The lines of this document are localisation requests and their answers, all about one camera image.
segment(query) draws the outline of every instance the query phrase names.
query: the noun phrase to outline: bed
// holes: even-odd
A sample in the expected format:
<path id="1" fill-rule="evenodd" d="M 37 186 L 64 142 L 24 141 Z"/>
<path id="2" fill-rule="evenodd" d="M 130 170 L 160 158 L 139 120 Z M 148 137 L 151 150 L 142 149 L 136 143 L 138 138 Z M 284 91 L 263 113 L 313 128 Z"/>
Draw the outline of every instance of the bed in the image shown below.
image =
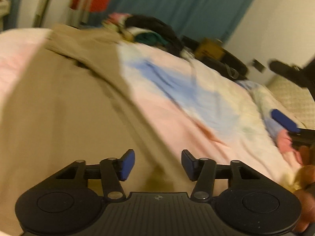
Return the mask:
<path id="1" fill-rule="evenodd" d="M 1 114 L 16 85 L 28 73 L 33 57 L 47 45 L 47 39 L 51 41 L 51 35 L 48 29 L 15 29 L 0 35 Z M 282 149 L 286 151 L 281 152 L 276 146 L 279 130 L 268 123 L 270 111 L 278 109 L 299 127 L 303 124 L 267 88 L 251 82 L 232 82 L 193 57 L 179 58 L 144 44 L 119 41 L 117 55 L 119 74 L 128 86 L 133 105 L 168 151 L 168 154 L 155 153 L 148 160 L 153 159 L 153 164 L 160 162 L 162 156 L 164 160 L 172 160 L 163 167 L 164 177 L 158 178 L 157 173 L 154 178 L 163 181 L 166 190 L 191 192 L 193 188 L 180 171 L 183 149 L 188 149 L 196 158 L 208 157 L 218 164 L 242 160 L 273 181 L 287 188 L 292 185 L 301 165 L 290 149 L 290 142 L 281 140 Z M 48 162 L 48 154 L 40 159 L 34 157 L 36 162 L 27 163 L 23 162 L 27 154 L 20 152 L 20 157 L 16 158 L 6 153 L 4 147 L 1 149 L 0 230 L 10 235 L 21 233 L 14 214 L 14 203 L 21 193 L 74 160 L 85 159 L 93 164 L 109 154 L 116 154 L 115 150 L 103 150 L 97 155 L 90 150 L 71 151 L 66 156 L 54 156 L 52 162 Z M 38 164 L 41 161 L 48 166 L 39 173 L 38 168 L 32 166 L 43 168 Z M 142 159 L 137 159 L 136 152 L 137 162 L 141 167 Z M 171 175 L 167 166 L 176 167 L 172 168 L 176 173 Z M 143 173 L 146 169 L 136 170 Z M 21 172 L 28 178 L 18 175 Z M 125 192 L 143 190 L 141 182 L 145 180 L 144 175 L 135 183 L 132 174 L 130 181 L 123 184 Z M 215 194 L 226 187 L 226 181 L 217 180 Z"/>

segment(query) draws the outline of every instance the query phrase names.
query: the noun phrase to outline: textured pillow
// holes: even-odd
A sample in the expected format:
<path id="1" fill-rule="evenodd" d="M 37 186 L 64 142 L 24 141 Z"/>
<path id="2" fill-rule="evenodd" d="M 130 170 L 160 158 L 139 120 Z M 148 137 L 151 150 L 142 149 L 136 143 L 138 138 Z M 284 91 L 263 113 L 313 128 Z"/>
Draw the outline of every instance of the textured pillow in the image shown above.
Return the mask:
<path id="1" fill-rule="evenodd" d="M 300 88 L 282 76 L 276 76 L 267 88 L 306 128 L 315 129 L 315 102 L 308 89 Z"/>

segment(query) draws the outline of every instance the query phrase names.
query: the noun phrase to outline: black device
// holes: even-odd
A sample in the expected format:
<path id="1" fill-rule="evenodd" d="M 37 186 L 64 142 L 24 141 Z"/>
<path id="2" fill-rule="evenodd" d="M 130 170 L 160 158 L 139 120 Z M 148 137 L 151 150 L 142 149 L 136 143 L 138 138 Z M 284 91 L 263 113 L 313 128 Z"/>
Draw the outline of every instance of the black device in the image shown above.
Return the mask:
<path id="1" fill-rule="evenodd" d="M 23 236 L 52 235 L 293 235 L 299 200 L 246 164 L 217 165 L 182 151 L 182 166 L 193 192 L 136 193 L 128 197 L 119 181 L 127 179 L 133 150 L 97 165 L 77 160 L 26 191 L 16 202 Z M 87 188 L 101 179 L 104 196 Z M 213 197 L 215 179 L 229 188 Z"/>

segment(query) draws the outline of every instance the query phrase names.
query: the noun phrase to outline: pile of clothes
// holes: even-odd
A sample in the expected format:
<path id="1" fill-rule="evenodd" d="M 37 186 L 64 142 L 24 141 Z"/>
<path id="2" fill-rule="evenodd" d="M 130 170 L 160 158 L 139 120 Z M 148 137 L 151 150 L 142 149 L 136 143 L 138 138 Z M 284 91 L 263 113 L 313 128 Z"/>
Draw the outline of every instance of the pile of clothes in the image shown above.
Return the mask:
<path id="1" fill-rule="evenodd" d="M 184 48 L 173 29 L 154 17 L 112 13 L 102 24 L 121 33 L 127 41 L 158 47 L 174 56 L 179 57 Z"/>

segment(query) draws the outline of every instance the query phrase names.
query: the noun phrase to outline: blue curtain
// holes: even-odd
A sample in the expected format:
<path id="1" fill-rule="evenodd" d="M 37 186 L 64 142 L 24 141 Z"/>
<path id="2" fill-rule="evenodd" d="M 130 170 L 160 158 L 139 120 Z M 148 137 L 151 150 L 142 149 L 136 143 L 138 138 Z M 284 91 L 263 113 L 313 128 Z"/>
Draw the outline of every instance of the blue curtain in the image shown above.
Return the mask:
<path id="1" fill-rule="evenodd" d="M 3 18 L 4 30 L 16 28 L 20 2 L 21 0 L 11 0 L 10 14 Z"/>
<path id="2" fill-rule="evenodd" d="M 226 41 L 252 0 L 111 0 L 102 13 L 92 13 L 89 24 L 97 26 L 112 12 L 156 17 L 179 35 Z"/>

